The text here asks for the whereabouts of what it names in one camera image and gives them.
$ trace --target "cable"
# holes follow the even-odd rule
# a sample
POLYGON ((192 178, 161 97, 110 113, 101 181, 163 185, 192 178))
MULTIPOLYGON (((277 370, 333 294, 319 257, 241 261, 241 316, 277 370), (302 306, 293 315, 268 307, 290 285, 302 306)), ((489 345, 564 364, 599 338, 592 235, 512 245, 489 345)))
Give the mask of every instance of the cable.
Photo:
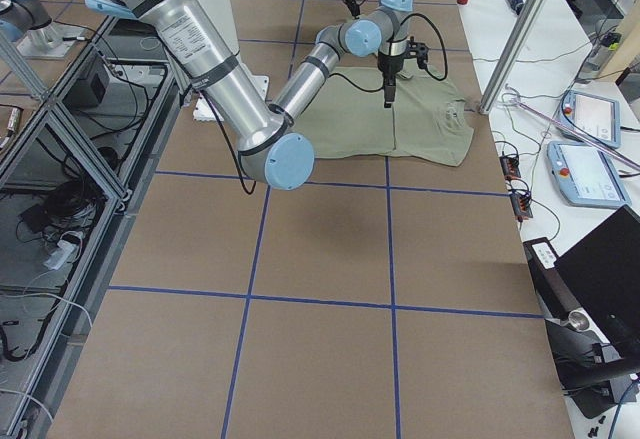
POLYGON ((613 438, 613 431, 615 430, 616 424, 618 423, 618 416, 620 415, 620 409, 622 409, 622 404, 624 403, 624 400, 626 399, 629 392, 631 392, 631 390, 633 389, 633 386, 639 383, 640 383, 640 379, 634 379, 633 381, 631 381, 631 384, 629 384, 629 386, 625 389, 624 393, 622 394, 622 397, 620 397, 620 401, 616 406, 616 413, 613 415, 613 421, 611 421, 611 429, 609 429, 609 435, 607 436, 607 439, 613 438))
MULTIPOLYGON (((521 64, 537 64, 539 62, 553 62, 553 61, 557 61, 561 57, 565 57, 565 56, 569 56, 571 54, 574 54, 574 53, 578 52, 580 49, 582 49, 584 46, 588 46, 589 44, 593 45, 593 43, 591 41, 585 42, 584 44, 579 45, 577 48, 573 49, 572 51, 564 52, 562 54, 557 55, 556 57, 552 57, 552 58, 549 58, 549 59, 546 59, 546 58, 545 59, 531 59, 531 60, 518 59, 518 60, 516 60, 516 62, 521 63, 521 64)), ((498 62, 500 60, 500 58, 498 58, 498 59, 485 59, 483 57, 479 57, 477 59, 474 58, 473 60, 474 61, 482 61, 482 62, 498 62)))
POLYGON ((70 306, 75 306, 78 309, 82 310, 87 316, 87 320, 89 321, 89 327, 93 328, 93 319, 91 319, 91 314, 89 311, 82 305, 77 302, 70 301, 69 299, 65 299, 64 297, 60 297, 56 294, 51 294, 50 292, 34 292, 30 294, 4 294, 0 293, 0 296, 5 297, 7 299, 22 299, 25 297, 52 297, 58 301, 64 302, 65 304, 69 304, 70 306))
POLYGON ((256 190, 256 181, 253 181, 253 184, 251 185, 251 188, 248 188, 246 183, 244 182, 244 176, 242 174, 242 166, 240 165, 240 160, 238 157, 236 157, 236 154, 233 150, 233 146, 231 145, 231 141, 229 140, 229 136, 227 135, 227 131, 224 128, 224 124, 222 124, 222 120, 220 119, 220 116, 218 115, 215 106, 213 105, 213 102, 211 102, 211 100, 209 99, 209 97, 205 94, 204 95, 204 99, 205 101, 207 101, 207 104, 209 105, 209 109, 211 109, 211 112, 213 112, 213 116, 216 119, 216 123, 218 124, 218 127, 220 128, 220 131, 222 132, 222 136, 224 137, 224 141, 227 143, 227 147, 229 148, 229 152, 231 152, 231 157, 233 158, 233 163, 236 166, 236 172, 238 173, 238 179, 240 179, 240 185, 242 186, 242 190, 248 195, 250 196, 251 194, 253 194, 253 192, 256 190))
POLYGON ((558 223, 558 228, 556 229, 556 232, 553 234, 553 236, 551 236, 551 238, 549 239, 549 242, 552 242, 554 239, 556 239, 558 237, 558 235, 560 234, 560 230, 562 228, 562 223, 560 222, 560 218, 558 217, 558 215, 548 206, 542 204, 540 201, 536 201, 535 199, 531 199, 531 202, 535 202, 536 204, 538 204, 540 207, 545 208, 547 211, 549 211, 551 213, 551 215, 555 218, 556 222, 558 223))
MULTIPOLYGON (((439 82, 444 81, 449 75, 449 61, 447 60, 447 49, 444 45, 444 39, 442 39, 442 34, 440 34, 440 31, 438 30, 436 25, 431 21, 431 19, 429 19, 427 16, 425 16, 420 12, 412 12, 411 14, 407 15, 407 17, 405 17, 402 21, 400 21, 400 25, 398 26, 398 29, 402 27, 402 25, 412 17, 419 17, 420 19, 424 20, 427 24, 431 26, 431 28, 436 33, 436 36, 438 36, 438 40, 440 41, 440 47, 442 48, 442 56, 444 59, 444 74, 442 75, 442 77, 434 76, 428 67, 426 71, 427 71, 427 74, 429 74, 429 76, 431 76, 432 79, 435 79, 436 81, 439 81, 439 82)), ((394 33, 393 37, 391 38, 391 42, 394 42, 395 39, 396 39, 396 35, 394 33)))
POLYGON ((42 412, 44 412, 49 418, 49 420, 53 423, 53 416, 51 415, 51 412, 49 411, 47 406, 45 406, 42 402, 40 402, 38 399, 33 397, 31 394, 27 394, 26 392, 22 392, 22 391, 14 391, 13 389, 5 389, 4 387, 0 387, 0 392, 24 396, 30 401, 35 402, 38 406, 40 406, 40 409, 42 409, 42 412))
POLYGON ((353 82, 351 79, 349 79, 347 76, 345 76, 344 74, 341 74, 339 72, 332 72, 331 74, 329 74, 329 77, 341 77, 342 79, 344 79, 345 81, 347 81, 349 84, 351 84, 353 87, 355 87, 356 89, 358 89, 359 91, 362 92, 367 92, 367 93, 375 93, 375 92, 380 92, 382 89, 384 89, 384 85, 380 86, 377 89, 365 89, 364 87, 359 86, 358 84, 356 84, 355 82, 353 82))

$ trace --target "cardboard floor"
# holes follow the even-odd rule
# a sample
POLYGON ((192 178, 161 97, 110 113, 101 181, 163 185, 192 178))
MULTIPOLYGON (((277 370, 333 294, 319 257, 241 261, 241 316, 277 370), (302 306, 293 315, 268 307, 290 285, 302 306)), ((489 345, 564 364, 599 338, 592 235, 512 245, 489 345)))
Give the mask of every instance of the cardboard floor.
MULTIPOLYGON (((416 1, 472 103, 455 0, 416 1)), ((232 2, 270 97, 347 15, 339 0, 232 2)), ((459 168, 319 161, 296 191, 246 196, 216 125, 190 113, 50 439, 573 437, 486 118, 469 112, 459 168)))

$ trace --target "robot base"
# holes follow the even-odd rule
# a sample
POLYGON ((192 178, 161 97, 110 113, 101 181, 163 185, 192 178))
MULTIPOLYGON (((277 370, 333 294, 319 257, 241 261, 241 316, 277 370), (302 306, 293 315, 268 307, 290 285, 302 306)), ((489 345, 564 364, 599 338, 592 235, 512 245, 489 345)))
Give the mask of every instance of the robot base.
MULTIPOLYGON (((84 32, 84 28, 76 26, 65 26, 63 24, 57 24, 62 37, 78 37, 84 32)), ((18 51, 26 59, 52 59, 61 60, 64 59, 67 53, 71 50, 76 41, 62 41, 62 43, 50 50, 38 49, 31 38, 27 34, 18 43, 18 51)))

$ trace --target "blue tape line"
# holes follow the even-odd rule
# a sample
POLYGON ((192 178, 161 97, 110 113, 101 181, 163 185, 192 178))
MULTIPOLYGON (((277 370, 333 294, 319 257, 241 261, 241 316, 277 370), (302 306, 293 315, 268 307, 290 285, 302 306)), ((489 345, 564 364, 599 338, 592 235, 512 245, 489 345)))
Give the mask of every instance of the blue tape line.
POLYGON ((362 307, 365 309, 391 309, 390 304, 378 304, 375 302, 354 302, 354 301, 337 301, 329 299, 311 299, 304 297, 284 297, 284 296, 267 296, 252 295, 251 299, 269 302, 289 302, 297 304, 313 304, 318 306, 345 306, 345 307, 362 307))
POLYGON ((217 291, 199 291, 194 289, 171 289, 164 287, 141 287, 141 286, 116 286, 108 287, 111 291, 133 291, 133 292, 154 292, 157 294, 178 294, 183 296, 211 296, 224 297, 232 299, 246 299, 246 294, 237 294, 233 292, 217 292, 217 291))
POLYGON ((448 307, 403 306, 397 305, 399 311, 435 312, 438 314, 457 314, 466 316, 512 317, 517 319, 544 319, 541 314, 527 312, 481 311, 475 309, 452 309, 448 307))
POLYGON ((253 283, 256 278, 256 270, 258 268, 258 258, 260 256, 260 246, 262 244, 262 234, 264 233, 264 224, 267 218, 267 210, 269 208, 269 196, 271 188, 267 187, 264 196, 264 204, 262 206, 262 217, 260 218, 260 228, 258 229, 258 237, 256 239, 256 250, 253 255, 253 264, 251 265, 251 277, 249 279, 249 288, 247 289, 247 298, 244 303, 244 311, 242 313, 242 324, 240 326, 240 335, 238 336, 238 346, 236 348, 236 357, 233 362, 233 373, 231 374, 231 384, 229 385, 229 394, 227 396, 227 407, 224 412, 224 422, 222 424, 221 439, 226 439, 227 430, 229 428, 229 419, 231 417, 231 406, 233 404, 233 393, 235 392, 236 379, 238 378, 238 368, 240 366, 240 356, 242 354, 242 344, 244 342, 244 334, 247 330, 247 320, 249 318, 249 306, 251 304, 251 292, 253 291, 253 283))
MULTIPOLYGON (((386 309, 391 310, 391 304, 379 304, 375 302, 357 302, 357 301, 339 301, 328 299, 314 299, 306 297, 286 297, 286 296, 269 296, 252 294, 240 294, 234 292, 219 291, 201 291, 197 289, 172 289, 164 287, 142 287, 127 285, 110 285, 109 290, 114 291, 130 291, 130 292, 147 292, 153 294, 177 294, 183 296, 209 296, 221 297, 224 299, 247 299, 266 302, 292 302, 299 304, 315 304, 320 306, 344 306, 344 307, 363 307, 368 309, 386 309)), ((489 317, 511 317, 516 319, 543 319, 540 314, 531 314, 527 312, 502 312, 502 311, 482 311, 479 309, 455 309, 448 307, 431 307, 431 306, 411 306, 396 304, 394 308, 397 311, 414 311, 414 312, 433 312, 437 314, 456 314, 464 316, 489 316, 489 317)))
POLYGON ((400 372, 398 361, 398 325, 396 317, 396 278, 393 254, 393 217, 391 208, 391 185, 389 158, 384 158, 384 172, 387 190, 387 234, 389 238, 389 287, 391 291, 391 337, 393 342, 393 389, 396 412, 396 439, 402 438, 402 416, 400 413, 400 372))
MULTIPOLYGON (((168 176, 185 176, 185 177, 202 177, 207 179, 238 179, 238 176, 225 175, 225 174, 207 174, 201 172, 182 172, 182 171, 166 171, 157 170, 156 174, 168 175, 168 176)), ((319 182, 319 181, 307 181, 305 184, 310 186, 331 186, 331 187, 352 187, 360 189, 379 189, 392 191, 410 191, 410 192, 433 192, 436 194, 462 194, 469 196, 490 196, 490 197, 509 197, 507 192, 487 192, 487 191, 463 191, 457 189, 436 189, 432 187, 411 187, 411 186, 383 186, 376 184, 351 184, 348 182, 319 182)))

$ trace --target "white surface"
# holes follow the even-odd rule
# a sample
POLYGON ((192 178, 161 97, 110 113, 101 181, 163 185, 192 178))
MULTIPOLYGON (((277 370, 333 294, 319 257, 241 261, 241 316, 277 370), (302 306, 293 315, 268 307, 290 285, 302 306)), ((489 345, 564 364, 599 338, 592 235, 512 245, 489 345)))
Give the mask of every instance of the white surface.
MULTIPOLYGON (((469 0, 467 5, 459 6, 459 9, 471 55, 474 58, 478 82, 481 89, 484 90, 496 62, 478 59, 499 58, 516 23, 517 16, 509 9, 506 0, 469 0)), ((518 62, 511 71, 507 81, 508 85, 518 90, 523 96, 540 94, 560 96, 571 84, 590 49, 591 46, 586 34, 565 0, 547 0, 540 19, 531 31, 518 60, 551 60, 535 63, 518 62), (578 49, 577 52, 563 55, 576 49, 578 49)), ((588 85, 576 85, 574 89, 618 100, 621 106, 621 124, 640 127, 638 119, 614 83, 592 82, 588 85)), ((558 106, 559 97, 538 97, 524 99, 524 102, 538 111, 552 116, 558 106)), ((489 120, 492 129, 504 134, 506 140, 513 143, 521 154, 535 153, 538 146, 530 139, 514 132, 512 120, 519 131, 531 136, 536 141, 541 141, 543 138, 545 142, 552 139, 564 139, 555 128, 551 128, 545 134, 548 128, 546 121, 513 106, 507 110, 504 105, 497 105, 491 111, 489 120)), ((495 137, 496 140, 502 139, 499 133, 495 137)), ((640 160, 640 134, 623 133, 622 146, 619 151, 636 161, 640 160)), ((512 151, 506 146, 505 152, 512 151)), ((560 217, 560 233, 553 241, 553 246, 560 255, 613 213, 612 210, 606 209, 569 206, 555 186, 546 160, 545 146, 538 156, 537 165, 535 155, 521 156, 520 171, 524 180, 533 190, 533 198, 545 204, 560 217)), ((633 209, 639 212, 640 179, 627 179, 624 184, 631 196, 633 209)), ((553 216, 536 204, 533 204, 532 210, 534 218, 523 223, 520 232, 522 240, 553 236, 556 230, 556 221, 553 216)), ((567 399, 567 408, 577 439, 585 438, 592 427, 599 425, 597 419, 584 418, 570 399, 567 399)), ((613 412, 613 410, 609 411, 606 414, 605 423, 599 425, 598 437, 607 437, 613 412)), ((640 404, 627 404, 622 408, 614 438, 638 439, 640 437, 639 431, 640 404)))

